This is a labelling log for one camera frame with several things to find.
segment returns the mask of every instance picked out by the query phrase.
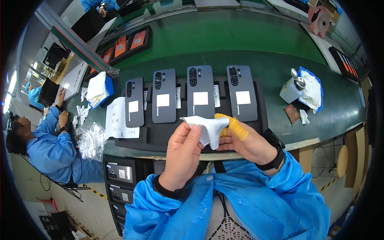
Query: blue lab coat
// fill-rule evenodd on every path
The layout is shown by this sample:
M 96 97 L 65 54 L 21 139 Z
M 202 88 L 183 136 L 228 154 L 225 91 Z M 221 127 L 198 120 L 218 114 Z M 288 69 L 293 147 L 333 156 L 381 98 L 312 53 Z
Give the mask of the blue lab coat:
M 40 92 L 41 92 L 41 87 L 32 89 L 31 91 L 28 92 L 28 99 L 33 106 L 44 110 L 44 106 L 41 103 L 37 102 L 40 96 Z
M 60 111 L 51 107 L 46 118 L 26 144 L 30 163 L 40 172 L 60 183 L 68 183 L 71 175 L 77 184 L 104 182 L 103 163 L 82 159 L 76 151 L 69 133 L 54 136 Z
M 154 191 L 154 174 L 140 181 L 134 203 L 125 205 L 124 239 L 204 240 L 214 190 L 226 195 L 254 239 L 326 238 L 331 211 L 310 182 L 312 175 L 304 174 L 290 153 L 285 152 L 285 163 L 273 176 L 245 159 L 223 164 L 226 173 L 213 170 L 196 177 L 184 202 Z
M 109 12 L 112 8 L 118 10 L 120 7 L 117 4 L 116 0 L 80 0 L 81 5 L 84 8 L 84 12 L 88 12 L 89 9 L 94 8 L 96 6 L 100 6 L 102 3 L 106 3 L 107 7 L 104 9 L 106 12 Z

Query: handwritten paper note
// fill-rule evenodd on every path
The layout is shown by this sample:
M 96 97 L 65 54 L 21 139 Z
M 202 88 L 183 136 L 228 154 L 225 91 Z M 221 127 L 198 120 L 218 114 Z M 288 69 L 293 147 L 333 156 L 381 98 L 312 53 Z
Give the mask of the handwritten paper note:
M 139 138 L 140 128 L 125 125 L 125 97 L 119 97 L 107 107 L 105 118 L 105 137 Z

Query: blue plastic bin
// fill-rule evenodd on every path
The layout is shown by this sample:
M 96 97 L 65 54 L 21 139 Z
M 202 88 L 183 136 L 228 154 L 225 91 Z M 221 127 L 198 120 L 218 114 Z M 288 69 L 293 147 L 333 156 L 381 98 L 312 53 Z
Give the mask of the blue plastic bin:
M 314 76 L 315 79 L 320 83 L 320 92 L 321 92 L 321 106 L 317 109 L 318 112 L 320 112 L 320 110 L 323 108 L 323 87 L 321 86 L 321 81 L 318 77 L 316 77 L 313 73 L 311 73 L 309 70 L 303 68 L 302 66 L 300 66 L 300 69 L 297 73 L 297 75 L 299 77 L 301 77 L 301 71 L 307 71 L 310 75 Z
M 104 98 L 99 104 L 97 104 L 94 108 L 91 106 L 92 109 L 95 109 L 97 108 L 98 106 L 100 106 L 100 104 L 102 104 L 103 102 L 105 102 L 105 100 L 107 100 L 110 96 L 112 96 L 115 92 L 113 91 L 113 83 L 112 83 L 112 78 L 110 78 L 108 75 L 105 76 L 105 90 L 107 91 L 108 93 L 108 96 L 106 98 Z

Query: yellow black floor tape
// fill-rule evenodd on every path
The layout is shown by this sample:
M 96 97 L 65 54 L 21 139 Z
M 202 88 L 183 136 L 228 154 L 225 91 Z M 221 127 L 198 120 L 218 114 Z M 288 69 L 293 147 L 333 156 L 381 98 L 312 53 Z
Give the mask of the yellow black floor tape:
M 88 187 L 88 186 L 85 185 L 85 184 L 82 184 L 82 185 L 83 185 L 84 187 L 88 188 L 88 190 L 90 190 L 90 191 L 96 193 L 96 194 L 99 195 L 100 197 L 102 197 L 102 198 L 108 200 L 107 196 L 104 196 L 104 195 L 102 195 L 101 193 L 98 193 L 96 190 L 93 190 L 92 188 Z
M 84 225 L 81 224 L 81 222 L 79 222 L 79 220 L 77 220 L 77 219 L 75 218 L 75 216 L 73 216 L 72 213 L 70 213 L 70 212 L 68 211 L 67 208 L 65 208 L 65 210 L 67 211 L 67 213 L 70 214 L 71 218 L 73 218 L 73 219 L 79 224 L 79 227 L 81 227 L 82 229 L 85 229 L 85 230 L 87 231 L 86 233 L 87 233 L 88 235 L 92 235 L 92 237 L 93 237 L 93 238 L 96 238 L 96 240 L 100 240 L 100 239 L 99 239 L 98 237 L 96 237 L 93 233 L 91 233 L 86 227 L 84 227 Z
M 335 177 L 331 182 L 329 182 L 327 185 L 325 185 L 324 187 L 322 187 L 319 192 L 323 191 L 324 189 L 326 189 L 327 187 L 329 187 L 332 183 L 334 183 L 336 181 L 336 179 L 338 179 L 339 177 Z

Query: wooden stool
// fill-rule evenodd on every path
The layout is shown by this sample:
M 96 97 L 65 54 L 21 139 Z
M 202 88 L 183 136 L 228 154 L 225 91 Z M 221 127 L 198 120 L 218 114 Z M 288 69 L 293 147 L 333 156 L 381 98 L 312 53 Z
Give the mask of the wooden stool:
M 341 146 L 339 156 L 336 163 L 336 169 L 329 170 L 329 172 L 335 172 L 337 177 L 342 177 L 347 170 L 348 165 L 348 148 L 346 145 Z

